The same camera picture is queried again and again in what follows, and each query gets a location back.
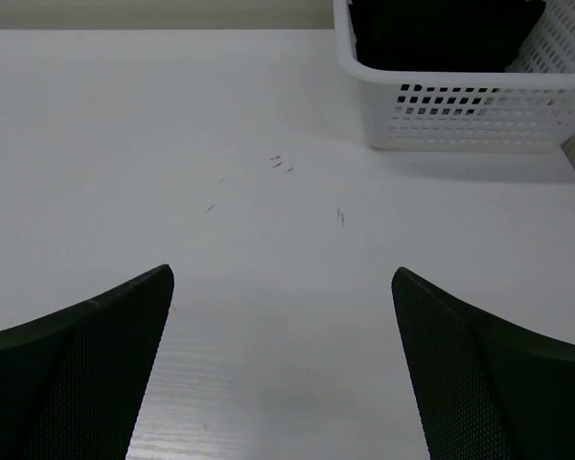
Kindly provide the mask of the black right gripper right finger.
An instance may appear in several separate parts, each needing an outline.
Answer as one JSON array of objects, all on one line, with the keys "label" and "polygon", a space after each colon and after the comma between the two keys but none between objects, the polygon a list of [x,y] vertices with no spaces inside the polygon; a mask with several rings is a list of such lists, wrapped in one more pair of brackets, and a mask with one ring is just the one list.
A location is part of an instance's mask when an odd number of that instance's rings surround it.
[{"label": "black right gripper right finger", "polygon": [[401,267],[392,296],[432,459],[575,459],[575,345]]}]

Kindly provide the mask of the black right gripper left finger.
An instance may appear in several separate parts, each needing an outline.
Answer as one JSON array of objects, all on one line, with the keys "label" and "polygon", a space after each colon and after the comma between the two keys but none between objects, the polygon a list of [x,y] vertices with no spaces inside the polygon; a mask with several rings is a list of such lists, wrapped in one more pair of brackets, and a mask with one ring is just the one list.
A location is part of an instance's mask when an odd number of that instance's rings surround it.
[{"label": "black right gripper left finger", "polygon": [[123,459],[173,298],[162,264],[0,331],[0,459]]}]

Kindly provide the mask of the black shorts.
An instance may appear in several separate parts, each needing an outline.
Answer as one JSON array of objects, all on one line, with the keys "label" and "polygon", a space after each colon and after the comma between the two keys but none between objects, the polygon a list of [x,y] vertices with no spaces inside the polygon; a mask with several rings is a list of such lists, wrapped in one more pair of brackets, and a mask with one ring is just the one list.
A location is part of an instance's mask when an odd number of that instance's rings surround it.
[{"label": "black shorts", "polygon": [[546,8],[544,1],[353,1],[357,60],[404,72],[500,73]]}]

